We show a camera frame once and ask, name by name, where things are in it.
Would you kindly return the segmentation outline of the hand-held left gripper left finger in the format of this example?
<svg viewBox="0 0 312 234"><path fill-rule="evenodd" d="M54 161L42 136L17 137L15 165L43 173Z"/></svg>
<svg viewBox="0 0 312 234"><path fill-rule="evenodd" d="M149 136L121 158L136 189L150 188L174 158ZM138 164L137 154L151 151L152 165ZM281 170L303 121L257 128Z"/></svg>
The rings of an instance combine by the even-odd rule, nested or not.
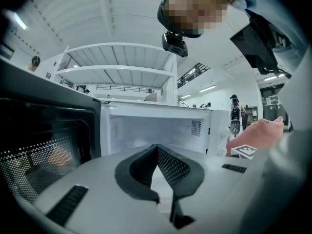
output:
<svg viewBox="0 0 312 234"><path fill-rule="evenodd" d="M161 210L169 210L170 188L159 169L153 174L152 189L161 205L137 200L116 183L115 168L119 162L144 147L92 159L45 189L34 206L47 214L75 185L88 191L67 221L65 228L78 234L168 234L170 222Z"/></svg>

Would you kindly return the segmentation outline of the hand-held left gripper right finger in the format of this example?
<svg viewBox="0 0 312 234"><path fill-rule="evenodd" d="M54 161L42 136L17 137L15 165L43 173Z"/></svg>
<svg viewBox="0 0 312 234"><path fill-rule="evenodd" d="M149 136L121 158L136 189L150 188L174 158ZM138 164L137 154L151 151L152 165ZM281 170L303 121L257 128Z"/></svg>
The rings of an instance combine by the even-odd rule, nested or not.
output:
<svg viewBox="0 0 312 234"><path fill-rule="evenodd" d="M161 234L255 234L267 228L267 151L252 159L210 156L157 146L170 160L170 220L156 217Z"/></svg>

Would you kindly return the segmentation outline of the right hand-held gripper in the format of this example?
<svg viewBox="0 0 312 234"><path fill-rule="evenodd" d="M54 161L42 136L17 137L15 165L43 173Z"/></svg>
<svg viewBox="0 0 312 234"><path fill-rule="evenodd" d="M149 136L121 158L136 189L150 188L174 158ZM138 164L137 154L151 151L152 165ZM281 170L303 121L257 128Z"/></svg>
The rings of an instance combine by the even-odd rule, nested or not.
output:
<svg viewBox="0 0 312 234"><path fill-rule="evenodd" d="M242 145L231 148L232 154L238 155L239 158L253 159L257 149L249 145Z"/></svg>

